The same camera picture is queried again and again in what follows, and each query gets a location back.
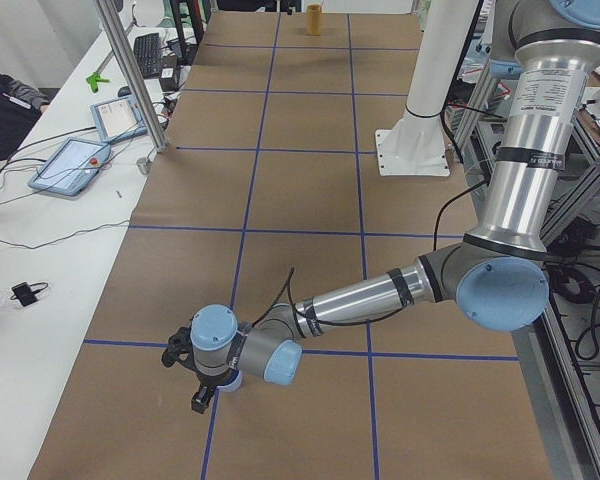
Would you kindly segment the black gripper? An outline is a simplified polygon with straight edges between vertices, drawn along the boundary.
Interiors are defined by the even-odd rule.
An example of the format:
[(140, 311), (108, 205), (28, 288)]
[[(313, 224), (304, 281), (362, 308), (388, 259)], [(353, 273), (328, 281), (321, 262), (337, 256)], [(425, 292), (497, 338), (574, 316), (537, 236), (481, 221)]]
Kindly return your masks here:
[(219, 376), (197, 371), (196, 377), (200, 386), (191, 398), (191, 409), (196, 413), (205, 413), (215, 396)]

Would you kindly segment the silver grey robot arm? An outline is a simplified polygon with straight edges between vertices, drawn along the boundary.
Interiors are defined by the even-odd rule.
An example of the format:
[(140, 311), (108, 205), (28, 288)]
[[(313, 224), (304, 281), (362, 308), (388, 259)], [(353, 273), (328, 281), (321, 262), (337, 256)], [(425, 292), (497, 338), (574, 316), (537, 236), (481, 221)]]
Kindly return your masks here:
[(495, 15), (492, 50), (514, 59), (521, 74), (478, 224), (460, 243), (409, 266), (302, 302), (274, 302), (251, 323), (223, 305), (202, 308), (186, 339), (169, 347), (199, 379), (194, 411), (205, 411), (217, 390), (238, 388), (244, 374), (291, 383), (303, 338), (381, 321), (422, 301), (452, 300), (496, 331), (542, 314), (549, 283), (540, 229), (585, 86), (600, 65), (600, 1), (501, 1)]

